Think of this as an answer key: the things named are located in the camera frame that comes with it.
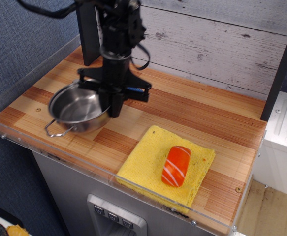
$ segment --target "screw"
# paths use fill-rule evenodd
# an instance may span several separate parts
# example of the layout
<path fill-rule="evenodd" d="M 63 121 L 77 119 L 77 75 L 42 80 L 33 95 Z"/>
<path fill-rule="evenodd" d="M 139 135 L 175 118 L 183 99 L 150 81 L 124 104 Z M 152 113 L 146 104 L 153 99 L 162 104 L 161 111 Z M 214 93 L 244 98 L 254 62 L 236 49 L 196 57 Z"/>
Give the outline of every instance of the screw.
<path fill-rule="evenodd" d="M 235 191 L 238 192 L 238 193 L 241 193 L 241 192 L 242 192 L 242 189 L 241 189 L 240 187 L 236 187 L 236 188 L 235 188 Z"/>
<path fill-rule="evenodd" d="M 129 6 L 131 6 L 133 10 L 136 10 L 139 8 L 140 4 L 137 0 L 130 0 Z"/>

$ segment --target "white wooden wall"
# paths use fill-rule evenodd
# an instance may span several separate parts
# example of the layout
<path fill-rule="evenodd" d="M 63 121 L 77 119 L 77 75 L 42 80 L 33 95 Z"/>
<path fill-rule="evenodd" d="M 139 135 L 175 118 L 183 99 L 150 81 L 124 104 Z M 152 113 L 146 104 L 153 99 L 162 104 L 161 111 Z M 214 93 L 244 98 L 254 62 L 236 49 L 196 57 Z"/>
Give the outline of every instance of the white wooden wall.
<path fill-rule="evenodd" d="M 287 43 L 287 0 L 141 3 L 151 68 L 266 100 Z"/>

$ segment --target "control panel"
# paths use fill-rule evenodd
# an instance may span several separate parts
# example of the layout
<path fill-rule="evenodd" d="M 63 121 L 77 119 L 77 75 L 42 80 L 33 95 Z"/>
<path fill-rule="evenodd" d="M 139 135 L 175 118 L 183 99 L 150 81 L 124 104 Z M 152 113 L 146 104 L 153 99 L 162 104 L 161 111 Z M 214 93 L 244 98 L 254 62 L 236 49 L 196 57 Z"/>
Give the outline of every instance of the control panel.
<path fill-rule="evenodd" d="M 97 236 L 147 236 L 147 222 L 143 218 L 93 194 L 88 195 L 87 203 Z"/>

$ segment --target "wooden board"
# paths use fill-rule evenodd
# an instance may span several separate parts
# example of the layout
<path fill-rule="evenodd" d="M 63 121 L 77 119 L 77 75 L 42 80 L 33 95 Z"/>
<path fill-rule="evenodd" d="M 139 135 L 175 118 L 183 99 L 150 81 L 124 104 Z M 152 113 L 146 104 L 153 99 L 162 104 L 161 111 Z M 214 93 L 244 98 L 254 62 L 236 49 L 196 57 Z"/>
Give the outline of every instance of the wooden board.
<path fill-rule="evenodd" d="M 238 231 L 247 236 L 287 236 L 287 194 L 253 181 Z"/>
<path fill-rule="evenodd" d="M 287 36 L 149 7 L 141 15 L 157 69 L 266 100 Z M 133 56 L 146 59 L 139 49 Z"/>
<path fill-rule="evenodd" d="M 92 64 L 100 66 L 100 59 Z M 266 122 L 259 120 L 264 102 L 145 69 L 134 73 L 153 85 L 148 103 L 126 101 L 118 118 L 93 133 L 69 132 L 50 138 L 44 130 L 52 120 L 48 102 L 55 92 L 78 78 L 76 70 L 81 67 L 78 48 L 0 113 L 0 133 L 104 177 L 117 173 L 151 125 L 212 148 L 216 158 L 189 217 L 205 228 L 227 234 L 227 227 L 216 221 L 232 226 L 242 197 L 235 189 L 245 188 L 266 127 Z M 64 130 L 53 124 L 50 131 Z"/>
<path fill-rule="evenodd" d="M 287 0 L 141 0 L 143 6 L 287 36 Z"/>

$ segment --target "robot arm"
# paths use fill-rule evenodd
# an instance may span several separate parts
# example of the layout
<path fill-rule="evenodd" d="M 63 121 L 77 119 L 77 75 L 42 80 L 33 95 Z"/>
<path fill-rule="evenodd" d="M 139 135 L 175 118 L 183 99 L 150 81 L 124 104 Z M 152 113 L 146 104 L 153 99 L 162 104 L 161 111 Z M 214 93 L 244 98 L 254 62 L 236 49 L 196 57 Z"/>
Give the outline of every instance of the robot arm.
<path fill-rule="evenodd" d="M 69 7 L 55 12 L 29 5 L 22 0 L 16 1 L 29 11 L 58 19 L 66 17 L 83 3 L 91 2 L 98 10 L 103 31 L 100 48 L 103 67 L 79 69 L 80 87 L 97 91 L 102 109 L 110 107 L 109 114 L 113 118 L 119 116 L 123 102 L 127 99 L 148 101 L 151 84 L 129 70 L 132 48 L 138 46 L 150 57 L 148 51 L 139 44 L 146 30 L 140 18 L 139 0 L 75 0 Z"/>

